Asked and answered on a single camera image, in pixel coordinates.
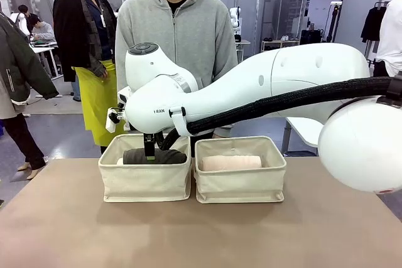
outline dark gray rolled towel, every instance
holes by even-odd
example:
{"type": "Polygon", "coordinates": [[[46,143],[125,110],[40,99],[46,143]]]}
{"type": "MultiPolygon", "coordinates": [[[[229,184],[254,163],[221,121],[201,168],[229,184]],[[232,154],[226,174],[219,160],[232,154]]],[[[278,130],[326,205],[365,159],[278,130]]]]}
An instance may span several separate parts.
{"type": "Polygon", "coordinates": [[[132,149],[123,154],[123,164],[180,164],[185,163],[187,155],[177,150],[155,150],[155,160],[147,160],[144,149],[132,149]]]}

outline brown tabletop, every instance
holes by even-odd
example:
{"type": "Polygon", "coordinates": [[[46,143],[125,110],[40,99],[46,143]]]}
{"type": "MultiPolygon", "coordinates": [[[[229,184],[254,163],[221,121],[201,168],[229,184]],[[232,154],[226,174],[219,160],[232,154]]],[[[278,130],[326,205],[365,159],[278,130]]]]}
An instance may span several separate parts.
{"type": "Polygon", "coordinates": [[[104,203],[96,159],[52,161],[0,212],[0,267],[402,267],[402,225],[317,158],[289,158],[285,202],[104,203]]]}

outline yellow skirt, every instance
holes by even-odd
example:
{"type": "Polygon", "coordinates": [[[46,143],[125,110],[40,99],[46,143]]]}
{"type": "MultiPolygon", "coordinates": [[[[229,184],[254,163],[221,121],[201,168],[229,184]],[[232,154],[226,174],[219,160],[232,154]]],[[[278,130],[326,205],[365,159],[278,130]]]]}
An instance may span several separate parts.
{"type": "Polygon", "coordinates": [[[117,77],[112,60],[101,63],[106,67],[107,78],[96,77],[86,68],[73,69],[80,82],[85,129],[92,132],[96,145],[106,147],[117,135],[123,134],[124,123],[120,122],[116,126],[115,133],[109,133],[105,128],[107,110],[117,107],[117,77]]]}

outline fabric basket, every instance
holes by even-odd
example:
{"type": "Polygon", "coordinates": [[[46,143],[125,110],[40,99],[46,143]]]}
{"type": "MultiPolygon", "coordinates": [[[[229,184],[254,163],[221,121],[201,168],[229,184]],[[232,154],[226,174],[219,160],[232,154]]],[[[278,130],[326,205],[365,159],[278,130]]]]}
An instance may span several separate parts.
{"type": "Polygon", "coordinates": [[[191,190],[191,146],[181,137],[172,146],[187,155],[183,164],[117,165],[124,151],[144,148],[142,134],[116,136],[99,160],[105,202],[157,202],[186,200],[191,190]]]}
{"type": "Polygon", "coordinates": [[[201,203],[282,202],[286,161],[268,137],[198,141],[195,144],[197,200],[201,203]],[[260,156],[263,168],[243,171],[202,171],[207,156],[260,156]]]}

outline pink rolled towel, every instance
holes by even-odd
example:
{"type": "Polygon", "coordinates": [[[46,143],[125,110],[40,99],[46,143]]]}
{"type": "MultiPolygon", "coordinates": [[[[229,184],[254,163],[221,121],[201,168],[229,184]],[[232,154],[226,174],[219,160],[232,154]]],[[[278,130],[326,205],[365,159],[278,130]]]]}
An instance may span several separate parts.
{"type": "Polygon", "coordinates": [[[210,156],[202,159],[201,171],[239,171],[243,169],[261,169],[263,164],[259,156],[210,156]]]}

